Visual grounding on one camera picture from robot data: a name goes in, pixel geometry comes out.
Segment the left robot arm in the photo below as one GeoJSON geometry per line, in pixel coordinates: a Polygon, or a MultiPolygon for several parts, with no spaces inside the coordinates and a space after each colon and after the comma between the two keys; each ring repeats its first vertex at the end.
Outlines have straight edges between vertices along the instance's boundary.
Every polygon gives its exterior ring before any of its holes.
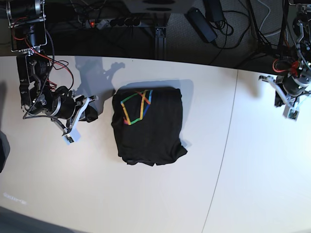
{"type": "Polygon", "coordinates": [[[281,33],[280,55],[272,63],[277,76],[259,76],[275,90],[275,107],[284,106],[283,116],[297,120],[300,98],[310,97],[311,91],[311,2],[309,0],[285,0],[281,33]]]}

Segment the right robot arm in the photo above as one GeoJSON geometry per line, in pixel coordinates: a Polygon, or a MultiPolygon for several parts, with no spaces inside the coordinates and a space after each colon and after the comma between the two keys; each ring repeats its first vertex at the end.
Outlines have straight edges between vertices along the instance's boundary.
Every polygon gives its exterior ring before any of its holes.
{"type": "Polygon", "coordinates": [[[50,81],[50,74],[58,66],[69,71],[64,61],[45,54],[42,46],[52,44],[46,29],[43,0],[3,0],[0,7],[6,11],[11,32],[11,51],[20,52],[17,59],[23,119],[48,118],[62,131],[68,144],[81,135],[79,121],[93,122],[97,111],[90,103],[98,96],[76,95],[71,88],[58,86],[50,81]]]}

